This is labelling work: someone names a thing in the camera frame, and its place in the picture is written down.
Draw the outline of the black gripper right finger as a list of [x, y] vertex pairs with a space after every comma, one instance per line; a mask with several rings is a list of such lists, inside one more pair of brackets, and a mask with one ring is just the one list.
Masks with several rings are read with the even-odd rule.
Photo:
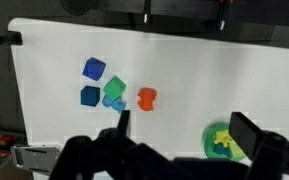
[[263, 140], [264, 132], [241, 112], [232, 112], [229, 134], [245, 155], [253, 160]]

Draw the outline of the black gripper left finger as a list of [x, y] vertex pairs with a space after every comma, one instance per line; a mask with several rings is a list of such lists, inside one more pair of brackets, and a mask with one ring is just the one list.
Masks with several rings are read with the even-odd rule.
[[118, 122], [118, 130], [121, 134], [128, 136], [130, 134], [130, 111], [123, 110]]

